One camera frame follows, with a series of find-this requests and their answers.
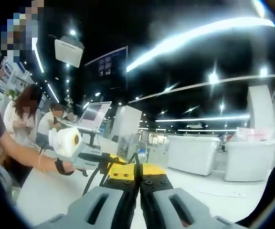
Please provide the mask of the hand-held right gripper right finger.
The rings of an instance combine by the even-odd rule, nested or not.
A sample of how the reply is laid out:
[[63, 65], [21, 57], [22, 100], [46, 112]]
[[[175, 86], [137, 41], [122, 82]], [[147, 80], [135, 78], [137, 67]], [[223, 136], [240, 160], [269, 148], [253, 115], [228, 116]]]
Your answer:
[[140, 204], [148, 229], [242, 229], [221, 217], [182, 188], [174, 188], [158, 166], [139, 165]]

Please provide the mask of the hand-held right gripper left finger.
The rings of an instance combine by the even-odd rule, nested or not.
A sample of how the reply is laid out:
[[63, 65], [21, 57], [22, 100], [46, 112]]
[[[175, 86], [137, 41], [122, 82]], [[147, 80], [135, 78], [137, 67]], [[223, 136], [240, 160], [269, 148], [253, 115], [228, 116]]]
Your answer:
[[139, 165], [113, 169], [110, 179], [73, 202], [67, 214], [59, 214], [36, 229], [129, 229], [136, 208]]

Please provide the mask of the person's left hand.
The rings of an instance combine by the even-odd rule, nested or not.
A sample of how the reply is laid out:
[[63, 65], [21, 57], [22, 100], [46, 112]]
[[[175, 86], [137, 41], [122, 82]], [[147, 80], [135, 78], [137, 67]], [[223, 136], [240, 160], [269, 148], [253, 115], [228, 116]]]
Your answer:
[[76, 170], [81, 171], [83, 173], [83, 175], [88, 176], [87, 173], [86, 173], [86, 170], [74, 168], [72, 163], [64, 162], [64, 161], [62, 161], [58, 158], [55, 161], [55, 166], [56, 166], [57, 172], [61, 175], [64, 175], [64, 176], [70, 176]]

